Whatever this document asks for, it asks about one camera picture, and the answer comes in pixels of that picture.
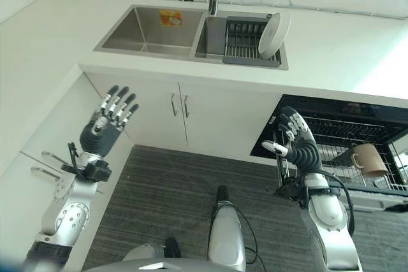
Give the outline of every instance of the white plate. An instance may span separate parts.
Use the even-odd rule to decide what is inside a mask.
[[[273,14],[259,40],[258,51],[262,59],[270,59],[282,46],[291,25],[291,12]]]

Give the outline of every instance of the cup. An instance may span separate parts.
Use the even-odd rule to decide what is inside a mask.
[[[360,169],[363,176],[373,178],[388,173],[381,156],[371,143],[358,145],[353,148],[353,151],[351,161]]]

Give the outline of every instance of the white countertop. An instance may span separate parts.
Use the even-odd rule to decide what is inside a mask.
[[[94,52],[132,4],[207,9],[175,1],[38,0],[0,25],[0,173],[83,70],[234,81],[284,94],[408,107],[408,21],[294,10],[285,40],[289,71]]]

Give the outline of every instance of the cabinet door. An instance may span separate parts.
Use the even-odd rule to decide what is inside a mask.
[[[251,150],[281,94],[193,83],[180,89],[189,151],[257,161]]]
[[[41,156],[42,151],[52,152],[71,162],[67,144],[73,141],[80,152],[82,129],[100,102],[99,94],[83,74],[37,128],[22,151],[45,163],[47,160]]]
[[[55,178],[32,166],[59,175],[20,153],[0,177],[0,254],[18,262],[25,259],[54,196]]]
[[[20,153],[0,177],[0,259],[25,260],[54,196],[57,179],[49,173],[63,175]],[[82,268],[109,199],[110,195],[95,193],[87,227],[76,241],[65,271]]]
[[[81,152],[79,137],[82,129],[100,103],[101,97],[83,74],[37,128],[22,149],[23,153],[55,169],[59,169],[61,163],[42,156],[42,151],[52,152],[70,163],[67,144],[74,141],[78,151]],[[115,146],[105,157],[112,174],[108,182],[98,183],[100,192],[112,194],[132,146],[128,136],[122,133]]]
[[[179,83],[140,75],[87,74],[102,95],[113,85],[129,86],[136,94],[138,110],[126,126],[134,143],[174,150],[186,149],[186,133],[180,102]]]

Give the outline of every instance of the black shoe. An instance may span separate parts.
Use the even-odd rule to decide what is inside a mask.
[[[164,257],[165,258],[181,258],[182,253],[180,245],[176,238],[170,237],[166,239],[164,244]]]
[[[218,186],[217,190],[217,203],[220,201],[229,201],[230,200],[230,195],[228,194],[228,188],[227,186],[221,185]]]

